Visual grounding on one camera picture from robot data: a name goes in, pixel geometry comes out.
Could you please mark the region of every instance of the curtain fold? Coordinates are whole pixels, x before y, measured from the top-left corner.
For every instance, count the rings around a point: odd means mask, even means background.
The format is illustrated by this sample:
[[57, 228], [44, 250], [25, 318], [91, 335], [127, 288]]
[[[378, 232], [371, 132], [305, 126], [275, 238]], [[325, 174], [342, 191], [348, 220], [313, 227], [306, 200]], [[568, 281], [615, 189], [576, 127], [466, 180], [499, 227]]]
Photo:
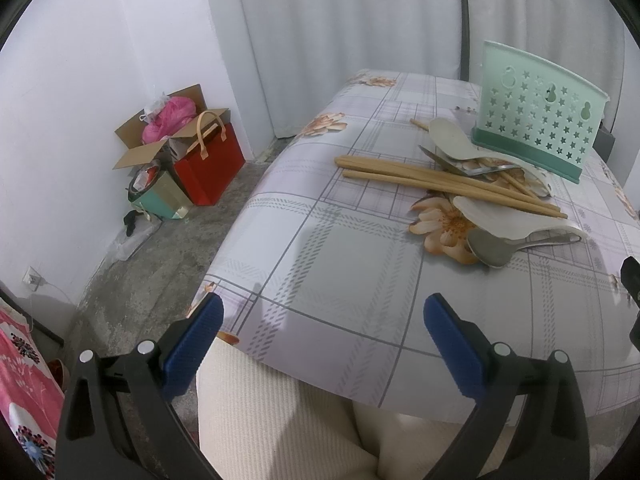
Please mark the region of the curtain fold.
[[460, 0], [242, 0], [274, 131], [295, 135], [363, 68], [458, 78]]
[[624, 24], [609, 0], [469, 0], [470, 81], [482, 82], [484, 40], [544, 57], [604, 90], [611, 128], [624, 68]]

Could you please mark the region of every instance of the electrical outlet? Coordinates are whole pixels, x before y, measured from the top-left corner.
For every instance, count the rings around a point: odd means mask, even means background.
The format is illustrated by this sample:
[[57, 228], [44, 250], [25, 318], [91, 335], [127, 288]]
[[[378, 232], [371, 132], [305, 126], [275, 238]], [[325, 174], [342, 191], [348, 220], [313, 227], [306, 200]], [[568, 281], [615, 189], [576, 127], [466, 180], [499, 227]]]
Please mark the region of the electrical outlet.
[[29, 290], [35, 292], [42, 284], [42, 276], [40, 276], [33, 267], [29, 267], [27, 269], [27, 272], [24, 273], [22, 282], [27, 286]]

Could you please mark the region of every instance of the keyhole-shaped hole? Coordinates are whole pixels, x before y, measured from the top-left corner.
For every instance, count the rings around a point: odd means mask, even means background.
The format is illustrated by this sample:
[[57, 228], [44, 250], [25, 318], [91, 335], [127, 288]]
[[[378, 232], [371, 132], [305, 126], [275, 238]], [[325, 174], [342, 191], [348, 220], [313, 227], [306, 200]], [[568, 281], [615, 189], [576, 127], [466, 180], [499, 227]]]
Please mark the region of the keyhole-shaped hole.
[[580, 117], [582, 117], [585, 121], [591, 117], [591, 103], [590, 102], [585, 102], [584, 104], [584, 108], [582, 109], [582, 111], [580, 112]]
[[508, 66], [502, 74], [502, 86], [505, 88], [513, 88], [516, 86], [516, 71], [513, 66]]
[[557, 98], [558, 98], [558, 96], [556, 95], [556, 85], [551, 83], [551, 86], [546, 91], [546, 97], [545, 97], [546, 102], [554, 103], [554, 102], [556, 102]]

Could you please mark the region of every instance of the pink floral fabric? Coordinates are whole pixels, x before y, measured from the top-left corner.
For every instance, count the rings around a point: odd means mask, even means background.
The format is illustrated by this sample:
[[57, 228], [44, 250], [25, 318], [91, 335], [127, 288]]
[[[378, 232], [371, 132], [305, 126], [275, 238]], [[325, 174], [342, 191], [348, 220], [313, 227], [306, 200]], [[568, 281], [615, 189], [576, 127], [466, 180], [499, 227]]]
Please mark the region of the pink floral fabric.
[[36, 467], [53, 479], [64, 395], [24, 318], [0, 306], [0, 412]]

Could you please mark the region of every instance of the table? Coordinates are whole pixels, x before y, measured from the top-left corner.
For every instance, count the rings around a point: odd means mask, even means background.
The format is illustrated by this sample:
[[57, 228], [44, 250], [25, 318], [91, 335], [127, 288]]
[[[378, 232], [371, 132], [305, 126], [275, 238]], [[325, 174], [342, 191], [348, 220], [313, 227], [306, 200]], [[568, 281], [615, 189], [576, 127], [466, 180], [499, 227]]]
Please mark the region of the table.
[[425, 252], [423, 237], [407, 232], [421, 190], [343, 179], [335, 167], [344, 154], [431, 165], [418, 148], [430, 139], [410, 119], [444, 117], [469, 134], [479, 91], [428, 75], [357, 74], [307, 131], [329, 122], [344, 129], [298, 137], [270, 166], [195, 301], [213, 283], [225, 305], [222, 330], [238, 337], [241, 351], [408, 415], [463, 422], [473, 407], [423, 325], [434, 292], [519, 355], [567, 352], [587, 416], [637, 399], [640, 354], [628, 332], [638, 308], [617, 276], [627, 255], [640, 257], [640, 223], [593, 150], [579, 185], [550, 177], [554, 201], [590, 239], [518, 252], [503, 269]]

